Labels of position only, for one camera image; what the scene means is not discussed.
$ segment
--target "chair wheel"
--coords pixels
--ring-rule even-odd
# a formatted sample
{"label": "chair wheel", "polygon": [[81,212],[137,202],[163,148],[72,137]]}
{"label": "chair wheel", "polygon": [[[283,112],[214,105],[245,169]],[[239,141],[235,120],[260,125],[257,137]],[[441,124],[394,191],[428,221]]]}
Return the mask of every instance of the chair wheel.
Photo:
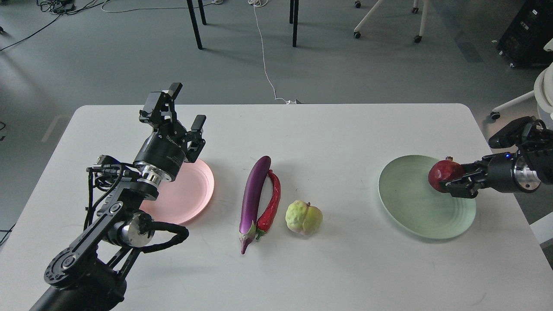
{"label": "chair wheel", "polygon": [[489,116],[490,118],[492,118],[492,120],[497,120],[501,115],[499,114],[499,112],[492,111]]}

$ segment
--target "pomegranate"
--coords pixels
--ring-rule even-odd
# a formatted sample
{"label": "pomegranate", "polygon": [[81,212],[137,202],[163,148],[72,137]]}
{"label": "pomegranate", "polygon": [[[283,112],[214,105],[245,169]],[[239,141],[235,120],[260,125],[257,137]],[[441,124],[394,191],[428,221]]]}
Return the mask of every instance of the pomegranate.
{"label": "pomegranate", "polygon": [[465,174],[465,169],[459,163],[454,162],[452,157],[447,157],[445,160],[434,164],[428,173],[428,182],[432,188],[439,192],[446,193],[440,185],[442,180],[452,180],[462,177]]}

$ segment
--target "plate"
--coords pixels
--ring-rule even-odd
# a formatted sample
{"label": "plate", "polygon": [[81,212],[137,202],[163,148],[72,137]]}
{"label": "plate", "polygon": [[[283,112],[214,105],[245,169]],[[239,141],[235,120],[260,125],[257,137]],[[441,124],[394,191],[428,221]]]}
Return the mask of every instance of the plate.
{"label": "plate", "polygon": [[143,201],[140,209],[155,221],[183,224],[196,217],[209,203],[215,180],[207,164],[197,159],[183,163],[173,182],[159,185],[156,201]]}
{"label": "plate", "polygon": [[401,227],[429,239],[450,239],[471,226],[476,201],[454,198],[432,188],[428,172],[438,161],[424,155],[391,161],[380,173],[378,194]]}

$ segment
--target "black table leg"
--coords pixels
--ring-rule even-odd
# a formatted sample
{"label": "black table leg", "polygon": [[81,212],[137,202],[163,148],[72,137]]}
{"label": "black table leg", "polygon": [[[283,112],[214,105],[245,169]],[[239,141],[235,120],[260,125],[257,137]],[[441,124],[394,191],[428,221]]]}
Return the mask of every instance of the black table leg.
{"label": "black table leg", "polygon": [[298,6],[300,0],[294,0],[294,34],[292,35],[292,46],[296,47],[298,39]]}
{"label": "black table leg", "polygon": [[198,0],[198,6],[200,7],[200,17],[202,18],[202,25],[207,25],[206,14],[204,13],[204,3],[202,0]]}
{"label": "black table leg", "polygon": [[192,21],[192,28],[194,29],[194,36],[196,37],[196,44],[198,49],[202,49],[202,40],[200,39],[200,32],[198,31],[198,22],[196,21],[196,14],[194,13],[194,5],[192,5],[192,0],[186,0],[188,5],[188,11],[190,12],[190,20]]}
{"label": "black table leg", "polygon": [[290,0],[290,24],[294,23],[294,0]]}

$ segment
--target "red chili pepper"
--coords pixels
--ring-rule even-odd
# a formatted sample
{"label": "red chili pepper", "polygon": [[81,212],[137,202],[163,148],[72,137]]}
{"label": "red chili pepper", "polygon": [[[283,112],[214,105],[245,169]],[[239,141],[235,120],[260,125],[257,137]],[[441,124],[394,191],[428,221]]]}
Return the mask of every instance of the red chili pepper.
{"label": "red chili pepper", "polygon": [[269,228],[271,228],[273,220],[275,219],[275,215],[277,214],[278,204],[280,202],[280,181],[278,177],[273,173],[272,169],[269,170],[268,174],[271,182],[273,182],[273,196],[271,197],[267,208],[257,220],[257,237],[255,238],[256,240],[259,240],[267,233],[267,231],[269,231]]}

